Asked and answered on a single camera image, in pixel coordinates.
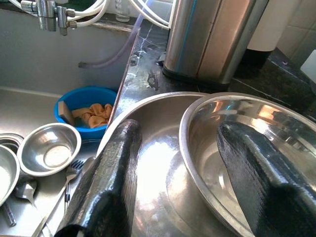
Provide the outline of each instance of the blue bowl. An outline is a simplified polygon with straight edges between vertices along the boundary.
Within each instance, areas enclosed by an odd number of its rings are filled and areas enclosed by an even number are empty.
[[[97,86],[87,86],[72,90],[63,95],[55,104],[54,116],[57,122],[66,123],[58,116],[58,102],[64,101],[69,110],[90,107],[90,105],[99,103],[101,105],[114,105],[117,94],[107,88]],[[107,125],[97,128],[76,127],[83,139],[101,139],[107,129]]]

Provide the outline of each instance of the faucet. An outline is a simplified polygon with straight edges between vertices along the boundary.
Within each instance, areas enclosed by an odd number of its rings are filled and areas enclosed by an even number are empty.
[[[45,31],[56,31],[56,21],[58,22],[61,35],[67,35],[67,28],[75,29],[76,21],[68,21],[67,17],[74,17],[75,10],[62,6],[57,6],[53,0],[21,1],[22,10],[31,14],[37,14],[39,28]]]

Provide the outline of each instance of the spoon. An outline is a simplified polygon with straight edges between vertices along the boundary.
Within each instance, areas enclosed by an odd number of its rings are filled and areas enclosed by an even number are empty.
[[[21,176],[15,186],[14,195],[17,198],[28,200],[32,204],[32,206],[36,209],[36,211],[40,214],[34,202],[34,192],[35,192],[36,187],[37,187],[37,182],[34,178],[27,175]],[[46,229],[47,229],[46,230],[47,234],[45,234],[44,232],[43,234],[45,236],[53,236],[47,225],[46,225]]]

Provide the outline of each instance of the dark granite countertop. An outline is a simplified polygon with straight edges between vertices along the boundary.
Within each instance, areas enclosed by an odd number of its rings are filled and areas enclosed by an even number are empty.
[[[119,90],[115,118],[132,103],[149,96],[174,91],[214,93],[209,88],[169,79],[162,73],[158,62],[165,52],[167,39],[168,31],[143,22]],[[278,49],[261,70],[240,66],[228,91],[269,99],[316,122],[316,95],[310,80]]]

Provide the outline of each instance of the backsplash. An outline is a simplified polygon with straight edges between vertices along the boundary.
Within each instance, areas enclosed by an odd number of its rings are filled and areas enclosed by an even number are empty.
[[[302,0],[277,47],[301,67],[316,49],[316,0]]]

